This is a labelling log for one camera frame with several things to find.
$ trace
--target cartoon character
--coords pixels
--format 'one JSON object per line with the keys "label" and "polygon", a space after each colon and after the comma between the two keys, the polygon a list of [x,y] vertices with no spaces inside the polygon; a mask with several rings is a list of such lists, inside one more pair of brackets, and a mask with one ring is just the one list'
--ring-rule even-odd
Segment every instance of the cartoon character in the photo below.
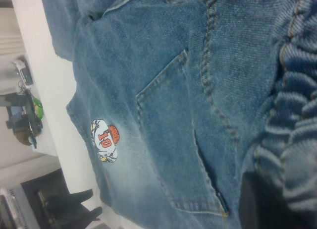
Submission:
{"label": "cartoon character", "polygon": [[102,162],[113,163],[118,157],[115,145],[119,141],[119,132],[114,125],[105,123],[104,120],[91,122],[91,140],[98,148],[98,155]]}

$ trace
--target black object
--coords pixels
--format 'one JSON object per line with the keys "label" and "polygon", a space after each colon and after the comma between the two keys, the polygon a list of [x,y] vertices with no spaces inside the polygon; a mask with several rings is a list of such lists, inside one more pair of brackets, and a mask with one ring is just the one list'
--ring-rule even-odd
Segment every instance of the black object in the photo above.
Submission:
{"label": "black object", "polygon": [[76,208],[92,196],[93,191],[91,189],[68,195],[54,195],[46,199],[46,209],[55,217],[58,217],[67,211],[73,210],[74,207]]}
{"label": "black object", "polygon": [[0,95],[0,107],[22,107],[27,104],[27,96],[17,93]]}
{"label": "black object", "polygon": [[292,213],[280,192],[253,172],[244,173],[239,202],[243,229],[306,229]]}
{"label": "black object", "polygon": [[82,210],[82,202],[93,196],[92,190],[84,192],[51,196],[45,201],[45,208],[53,215],[62,229],[85,229],[103,211],[102,207],[92,211]]}

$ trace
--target denim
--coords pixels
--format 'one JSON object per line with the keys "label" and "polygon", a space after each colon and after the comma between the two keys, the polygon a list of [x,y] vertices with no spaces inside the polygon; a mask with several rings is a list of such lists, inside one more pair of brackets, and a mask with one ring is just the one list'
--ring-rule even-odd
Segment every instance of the denim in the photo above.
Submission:
{"label": "denim", "polygon": [[256,171],[317,227],[317,0],[43,4],[73,62],[67,111],[116,213],[238,229],[241,178]]}

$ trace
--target black fabric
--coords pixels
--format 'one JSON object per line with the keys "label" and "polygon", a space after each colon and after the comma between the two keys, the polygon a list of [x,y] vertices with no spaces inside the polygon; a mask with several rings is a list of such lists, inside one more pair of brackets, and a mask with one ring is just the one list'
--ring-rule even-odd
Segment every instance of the black fabric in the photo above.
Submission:
{"label": "black fabric", "polygon": [[242,178],[239,202],[242,229],[306,229],[302,220],[287,208],[280,192],[256,173]]}

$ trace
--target blue denim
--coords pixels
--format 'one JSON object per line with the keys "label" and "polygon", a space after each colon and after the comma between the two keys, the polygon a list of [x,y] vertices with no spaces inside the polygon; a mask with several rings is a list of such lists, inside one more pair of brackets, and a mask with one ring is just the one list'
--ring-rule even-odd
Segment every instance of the blue denim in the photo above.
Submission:
{"label": "blue denim", "polygon": [[317,227],[317,0],[43,0],[67,106],[114,211],[240,228],[257,171]]}

